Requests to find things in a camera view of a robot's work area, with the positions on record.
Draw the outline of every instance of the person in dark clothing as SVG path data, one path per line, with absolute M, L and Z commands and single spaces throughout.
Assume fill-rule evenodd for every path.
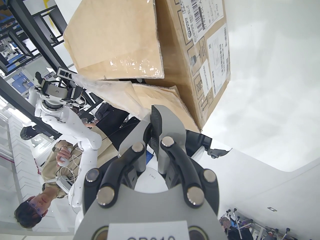
M 113 109 L 113 106 L 107 102 L 101 103 L 98 110 L 95 112 L 94 116 L 96 118 L 95 122 L 85 123 L 86 127 L 95 127 L 96 124 L 101 121 L 104 117 L 106 117 Z

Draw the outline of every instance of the man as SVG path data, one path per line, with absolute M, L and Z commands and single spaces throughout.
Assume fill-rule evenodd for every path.
M 104 117 L 106 117 L 113 109 L 113 106 L 107 102 L 101 103 L 98 110 L 95 112 L 94 116 L 96 118 L 95 122 L 92 123 L 84 123 L 86 127 L 95 127 L 96 124 L 101 121 Z
M 121 142 L 127 137 L 132 129 L 139 123 L 133 118 L 125 127 L 119 130 L 120 125 L 129 114 L 125 111 L 112 108 L 110 113 L 92 128 L 92 131 L 102 137 L 102 145 L 98 150 L 97 167 L 102 166 L 107 161 L 115 159 Z M 65 140 L 55 144 L 43 166 L 42 177 L 44 181 L 54 179 L 56 176 L 67 176 L 71 181 L 77 178 L 79 163 L 82 151 L 76 149 L 77 145 L 72 145 Z M 61 157 L 69 159 L 67 167 L 60 167 L 57 163 Z M 55 183 L 45 183 L 42 193 L 29 197 L 21 203 L 14 212 L 17 222 L 24 228 L 33 228 L 47 214 L 51 201 L 55 198 L 63 198 L 66 193 Z

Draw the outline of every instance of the blue panel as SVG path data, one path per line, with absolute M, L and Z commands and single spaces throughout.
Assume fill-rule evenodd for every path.
M 17 91 L 19 91 L 19 93 L 24 93 L 27 88 L 25 87 L 25 85 L 23 84 L 25 81 L 27 81 L 27 77 L 25 75 L 20 76 L 17 80 L 15 80 L 13 83 L 11 83 L 11 85 L 17 89 Z M 26 84 L 26 86 L 28 87 L 32 87 L 33 83 L 29 82 Z
M 14 75 L 13 77 L 12 77 L 12 79 L 14 79 L 15 81 L 17 80 L 17 79 L 19 79 L 21 76 L 24 76 L 22 73 L 18 73 L 18 74 L 16 74 L 16 75 Z
M 152 159 L 153 155 L 147 151 L 146 152 L 146 164 L 148 164 L 148 162 Z

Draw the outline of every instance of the khaki shirt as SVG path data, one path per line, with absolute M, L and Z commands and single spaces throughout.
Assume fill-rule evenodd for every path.
M 102 132 L 98 127 L 93 127 L 91 131 L 94 131 L 95 133 L 99 134 L 102 138 L 102 145 L 98 150 L 98 158 L 97 158 L 97 167 L 101 167 L 103 164 L 105 164 L 110 159 L 114 158 L 118 155 L 118 151 L 116 148 L 112 145 L 111 141 L 107 136 Z M 59 152 L 61 146 L 67 146 L 68 148 L 71 148 L 71 158 L 69 159 L 70 163 L 65 167 L 57 167 L 57 160 L 56 156 Z M 51 179 L 54 179 L 56 177 L 59 177 L 60 175 L 67 176 L 71 181 L 73 180 L 73 175 L 70 171 L 70 169 L 73 171 L 74 177 L 77 178 L 78 172 L 79 172 L 79 164 L 81 159 L 82 151 L 77 150 L 76 148 L 78 145 L 72 145 L 71 143 L 60 140 L 55 144 L 55 146 L 52 148 L 52 151 L 50 155 L 47 158 L 46 163 L 43 166 L 41 175 L 44 181 L 48 181 Z M 65 197 L 66 193 L 57 185 L 56 182 L 51 183 L 45 183 L 42 186 L 42 191 L 47 187 L 58 187 L 58 195 L 57 198 L 63 198 Z

